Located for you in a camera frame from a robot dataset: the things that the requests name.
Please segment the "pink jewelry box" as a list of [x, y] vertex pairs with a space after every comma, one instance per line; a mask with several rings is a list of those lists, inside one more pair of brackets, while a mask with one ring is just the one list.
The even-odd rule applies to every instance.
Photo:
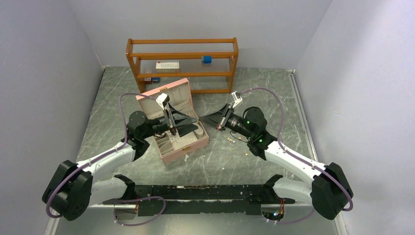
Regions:
[[187, 78], [144, 92], [143, 94], [146, 95], [146, 97], [140, 95], [136, 96], [141, 110], [149, 119], [164, 117], [162, 108], [153, 100], [153, 98], [158, 97], [161, 93], [169, 95], [169, 103], [173, 105], [176, 110], [194, 117], [197, 120], [194, 124], [198, 125], [199, 128], [202, 128], [205, 132], [202, 138], [197, 138], [194, 132], [183, 137], [179, 137], [178, 135], [172, 136], [169, 131], [164, 131], [153, 137], [160, 158], [163, 163], [166, 164], [206, 146], [209, 142], [209, 136], [193, 108], [190, 84]]

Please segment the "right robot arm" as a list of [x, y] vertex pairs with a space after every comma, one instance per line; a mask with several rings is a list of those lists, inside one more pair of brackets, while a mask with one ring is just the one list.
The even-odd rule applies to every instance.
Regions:
[[343, 169], [336, 163], [323, 164], [309, 159], [282, 144], [266, 130], [268, 122], [260, 108], [249, 107], [239, 116], [234, 113], [232, 105], [225, 104], [219, 111], [199, 120], [218, 131], [230, 129], [246, 137], [247, 147], [253, 155], [299, 177], [300, 180], [296, 181], [279, 176], [264, 189], [268, 202], [275, 203], [280, 198], [304, 202], [329, 220], [352, 209], [353, 192]]

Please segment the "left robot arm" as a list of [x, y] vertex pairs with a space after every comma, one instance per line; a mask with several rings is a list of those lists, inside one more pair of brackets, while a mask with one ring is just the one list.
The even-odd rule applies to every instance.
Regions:
[[135, 183], [123, 175], [107, 181], [100, 178], [120, 166], [138, 160], [149, 148], [149, 137], [171, 132], [182, 137], [197, 129], [197, 118], [175, 110], [149, 119], [145, 112], [134, 111], [124, 120], [124, 138], [114, 147], [80, 162], [59, 164], [42, 196], [51, 218], [77, 219], [88, 207], [107, 201], [124, 204], [136, 198]]

